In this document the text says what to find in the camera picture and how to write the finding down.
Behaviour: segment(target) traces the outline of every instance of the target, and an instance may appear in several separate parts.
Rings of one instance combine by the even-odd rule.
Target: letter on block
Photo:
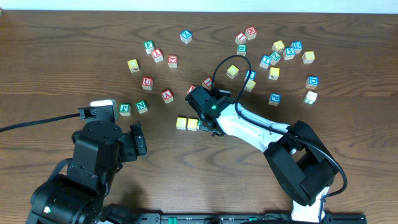
[[[282,53],[285,49],[285,45],[281,40],[278,40],[272,45],[272,50],[278,53]]]
[[[317,100],[317,96],[317,93],[314,93],[313,91],[308,91],[305,95],[304,103],[314,104],[315,100]]]
[[[277,80],[279,78],[279,68],[271,67],[268,73],[268,79]]]
[[[305,87],[314,90],[318,86],[318,77],[310,76],[305,82]]]
[[[154,42],[151,40],[144,42],[144,47],[145,47],[145,51],[147,52],[147,54],[150,54],[151,52],[153,52],[155,50]]]
[[[147,78],[144,77],[142,79],[142,88],[145,90],[152,90],[152,87],[154,86],[154,80],[152,78]]]
[[[170,103],[171,101],[173,101],[173,94],[170,90],[166,90],[162,93],[162,98],[164,100],[165,103]]]
[[[250,79],[255,80],[256,79],[256,75],[257,75],[257,72],[251,70]],[[246,72],[246,75],[244,76],[244,81],[246,81],[248,76],[249,76],[249,70]]]
[[[230,78],[235,78],[239,73],[239,69],[235,65],[231,65],[230,68],[226,71],[226,75]]]
[[[264,55],[262,56],[260,67],[268,68],[270,63],[271,63],[271,58],[268,55]]]
[[[280,103],[280,98],[281,98],[280,94],[272,93],[271,96],[269,97],[268,104],[272,106],[278,106],[278,104]]]
[[[290,47],[293,47],[295,54],[298,54],[301,52],[301,50],[303,50],[303,45],[301,44],[301,41],[293,42]]]
[[[198,128],[198,120],[197,119],[188,119],[187,129],[190,131],[196,131]]]
[[[175,124],[177,129],[185,130],[186,125],[187,125],[186,118],[177,118],[177,123]]]
[[[151,52],[151,54],[152,54],[152,58],[155,60],[156,63],[163,60],[163,54],[160,51],[160,49],[154,50],[153,52]]]
[[[169,68],[177,68],[178,58],[176,55],[169,55]]]
[[[239,44],[238,49],[236,50],[236,54],[246,56],[247,51],[248,47],[246,44]]]
[[[239,33],[235,38],[235,43],[236,44],[244,44],[244,43],[246,43],[247,40],[248,40],[248,38],[246,37],[246,35],[244,35],[243,33]]]
[[[148,107],[145,104],[144,100],[141,100],[140,102],[136,103],[136,108],[138,110],[138,113],[142,114],[148,111]]]
[[[271,65],[276,65],[280,60],[280,55],[277,52],[274,52],[270,55],[271,57]]]
[[[130,61],[127,62],[127,64],[129,65],[131,73],[139,71],[139,66],[138,66],[137,59],[130,60]]]
[[[254,86],[256,86],[256,82],[253,79],[249,78],[249,81],[244,87],[244,90],[250,93],[253,90]]]
[[[315,54],[313,52],[304,52],[303,62],[312,63],[315,60]]]
[[[244,34],[248,37],[248,40],[251,40],[256,38],[257,30],[254,27],[249,27]]]
[[[192,90],[194,90],[195,88],[196,88],[195,85],[190,85],[187,94],[189,94],[189,93],[190,93]]]
[[[131,106],[128,103],[120,104],[119,113],[121,116],[130,116],[131,115]]]
[[[181,38],[182,42],[187,44],[192,40],[192,33],[189,32],[188,30],[184,30],[184,31],[182,31],[180,38]]]
[[[294,49],[291,47],[286,47],[284,51],[284,59],[285,60],[290,60],[294,58]]]
[[[211,90],[211,83],[212,83],[212,79],[210,78],[210,77],[207,77],[202,83],[201,83],[201,85],[204,87],[204,88],[206,88],[206,89],[208,89],[208,90]]]

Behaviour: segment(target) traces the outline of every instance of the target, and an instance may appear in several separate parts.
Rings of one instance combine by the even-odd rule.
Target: wire
[[[59,121],[59,120],[62,120],[62,119],[74,118],[74,117],[78,117],[78,116],[80,116],[80,113],[59,116],[59,117],[56,117],[56,118],[43,119],[43,120],[39,120],[39,121],[31,121],[31,122],[26,122],[26,123],[21,123],[21,124],[14,124],[14,125],[10,125],[8,127],[0,128],[0,133],[5,132],[5,131],[9,131],[9,130],[12,130],[12,129],[16,129],[16,128],[23,128],[23,127],[36,125],[36,124],[45,124],[45,123],[49,123],[49,122],[52,122],[52,121]]]
[[[250,61],[249,61],[249,59],[248,59],[247,57],[242,56],[242,55],[232,55],[232,56],[229,56],[228,58],[224,59],[224,60],[217,66],[216,70],[214,71],[214,74],[213,74],[213,81],[212,81],[212,83],[211,83],[211,92],[213,92],[213,86],[214,86],[214,82],[215,82],[217,70],[218,70],[218,69],[222,66],[222,64],[224,64],[227,60],[229,60],[229,59],[231,59],[231,58],[234,58],[234,57],[241,57],[241,58],[245,59],[245,60],[247,61],[248,65],[249,65],[249,74],[251,74],[251,63],[250,63]],[[325,199],[328,198],[328,197],[331,197],[331,196],[335,196],[335,195],[341,194],[341,193],[344,192],[344,191],[346,190],[346,188],[347,188],[348,180],[347,180],[347,176],[346,176],[346,174],[345,174],[343,168],[339,165],[339,163],[336,162],[336,160],[334,160],[332,157],[330,157],[327,153],[325,153],[325,152],[321,149],[321,147],[317,146],[316,144],[314,144],[314,143],[312,143],[312,142],[310,142],[310,141],[306,141],[306,140],[304,140],[304,139],[298,138],[298,137],[296,137],[296,136],[290,135],[290,134],[288,134],[288,133],[284,133],[284,132],[282,132],[282,131],[273,129],[272,127],[264,126],[264,125],[262,125],[262,124],[259,124],[259,123],[255,122],[255,121],[251,121],[250,119],[245,118],[245,116],[238,110],[238,102],[239,102],[239,99],[240,99],[240,97],[241,97],[241,95],[242,95],[242,93],[243,93],[243,91],[244,91],[244,87],[246,86],[246,84],[248,83],[248,81],[249,81],[249,77],[248,77],[248,78],[246,79],[246,81],[244,82],[244,85],[243,85],[241,91],[239,92],[239,95],[238,95],[238,97],[236,98],[236,101],[235,101],[235,111],[236,111],[236,114],[237,114],[238,116],[242,117],[244,120],[246,120],[247,122],[249,122],[249,123],[251,123],[251,124],[254,124],[254,125],[256,125],[256,126],[259,126],[260,128],[264,128],[264,129],[266,129],[266,130],[268,130],[268,131],[270,131],[270,132],[276,133],[276,134],[281,134],[281,135],[283,135],[283,136],[285,136],[285,137],[287,137],[287,138],[293,139],[293,140],[296,141],[296,142],[299,142],[299,143],[301,143],[301,144],[304,144],[304,145],[307,145],[307,146],[310,146],[310,147],[314,148],[315,150],[317,150],[318,152],[320,152],[321,154],[323,154],[323,155],[326,157],[326,159],[327,159],[330,163],[332,163],[332,164],[338,169],[338,171],[340,172],[341,177],[343,178],[343,186],[342,186],[339,190],[337,190],[337,191],[335,191],[335,192],[332,192],[332,193],[323,195],[323,196],[321,197],[321,199],[320,199],[320,200],[321,200],[321,205],[320,205],[320,214],[319,214],[318,217],[319,217],[319,221],[321,222],[321,220],[322,220],[322,211],[323,211],[323,206],[324,206],[324,203],[325,203]]]

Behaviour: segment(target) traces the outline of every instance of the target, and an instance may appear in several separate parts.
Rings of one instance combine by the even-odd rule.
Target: white background
[[[25,10],[398,13],[398,0],[0,0]]]

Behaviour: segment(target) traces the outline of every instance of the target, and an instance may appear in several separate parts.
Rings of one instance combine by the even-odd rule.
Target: wood grain
[[[175,129],[182,114],[195,117],[184,97],[225,57],[236,53],[234,36],[248,26],[248,58],[257,85],[241,103],[268,119],[312,126],[348,176],[346,192],[329,199],[331,212],[364,213],[369,223],[396,223],[398,215],[398,16],[360,14],[235,14],[160,12],[6,11],[0,17],[0,126],[76,113],[90,101],[146,100],[149,111],[122,117],[127,131],[139,119],[148,154],[116,176],[106,203],[163,212],[264,212],[290,210],[265,158],[245,142]],[[193,32],[185,45],[182,30]],[[178,55],[178,68],[154,63],[143,46],[153,40],[165,57]],[[272,43],[301,40],[317,59],[281,60],[277,82],[259,67]],[[127,61],[138,59],[131,74]],[[234,80],[226,69],[235,64]],[[236,97],[247,65],[223,65],[216,85]],[[305,80],[320,77],[317,102],[303,103]],[[143,90],[143,77],[154,79]],[[160,92],[170,88],[174,101]],[[271,92],[282,103],[268,105]],[[0,134],[0,223],[24,223],[30,196],[56,163],[71,157],[71,134],[84,122],[69,119]],[[340,188],[337,177],[333,190]]]

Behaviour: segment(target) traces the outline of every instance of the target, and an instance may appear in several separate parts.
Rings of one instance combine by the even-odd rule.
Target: black cable
[[[31,121],[31,122],[26,122],[26,123],[22,123],[22,124],[14,124],[14,125],[10,125],[8,127],[0,128],[0,133],[1,132],[5,132],[5,131],[9,131],[9,130],[12,130],[12,129],[16,129],[16,128],[23,128],[23,127],[36,125],[36,124],[44,124],[44,123],[49,123],[49,122],[52,122],[52,121],[59,121],[59,120],[62,120],[62,119],[74,118],[74,117],[78,117],[78,116],[80,116],[80,113],[59,116],[59,117],[56,117],[56,118],[43,119],[43,120],[39,120],[39,121]]]
[[[331,197],[331,196],[338,195],[338,194],[342,193],[343,191],[345,191],[345,189],[347,188],[348,180],[347,180],[347,176],[346,176],[346,174],[345,174],[343,168],[339,165],[339,163],[337,163],[337,162],[336,162],[333,158],[331,158],[327,153],[325,153],[323,150],[321,150],[321,147],[317,146],[316,144],[313,144],[312,142],[306,141],[306,140],[301,139],[301,138],[298,138],[298,137],[296,137],[296,136],[292,136],[292,135],[290,135],[290,134],[288,134],[288,133],[284,133],[284,132],[282,132],[282,131],[278,131],[278,130],[272,129],[272,127],[263,126],[262,124],[256,123],[256,122],[251,121],[250,119],[247,119],[247,118],[244,117],[244,115],[238,110],[238,102],[239,102],[239,99],[240,99],[240,97],[241,97],[241,95],[242,95],[242,93],[243,93],[243,91],[244,91],[244,87],[246,86],[246,84],[248,83],[248,81],[249,81],[249,79],[250,79],[250,74],[251,74],[251,63],[250,63],[250,61],[249,61],[249,59],[248,59],[247,57],[242,56],[242,55],[232,55],[232,56],[229,56],[229,57],[227,57],[226,59],[224,59],[224,60],[217,66],[216,70],[214,71],[214,74],[213,74],[213,81],[212,81],[212,83],[211,83],[211,92],[213,92],[213,86],[214,86],[214,82],[215,82],[217,70],[218,70],[218,69],[222,66],[222,64],[224,64],[227,60],[229,60],[229,59],[231,59],[231,58],[234,58],[234,57],[241,57],[241,58],[245,59],[245,60],[247,61],[248,65],[249,65],[249,76],[248,76],[248,78],[246,79],[246,81],[244,82],[244,85],[243,85],[241,91],[239,92],[239,95],[238,95],[238,97],[237,97],[237,99],[236,99],[236,101],[235,101],[235,111],[236,111],[237,115],[240,116],[240,117],[242,117],[244,120],[246,120],[247,122],[249,122],[249,123],[251,123],[251,124],[253,124],[253,125],[259,126],[260,128],[264,128],[265,130],[268,130],[268,131],[273,132],[273,133],[276,133],[276,134],[281,134],[281,135],[283,135],[283,136],[285,136],[285,137],[288,137],[288,138],[293,139],[294,141],[297,141],[297,142],[299,142],[299,143],[301,143],[301,144],[305,144],[305,145],[308,145],[308,146],[310,146],[310,147],[316,149],[318,152],[320,152],[321,154],[323,154],[323,155],[326,157],[326,159],[327,159],[330,163],[332,163],[333,165],[335,165],[336,168],[338,169],[338,171],[340,172],[340,174],[341,174],[341,176],[342,176],[342,178],[343,178],[343,186],[342,186],[339,190],[337,190],[337,191],[335,191],[335,192],[332,192],[332,193],[323,195],[323,196],[321,197],[321,199],[320,199],[320,200],[321,200],[321,205],[320,205],[319,219],[320,219],[320,221],[321,221],[321,220],[322,220],[321,217],[322,217],[322,211],[323,211],[323,206],[324,206],[324,203],[325,203],[325,199],[328,198],[328,197]]]

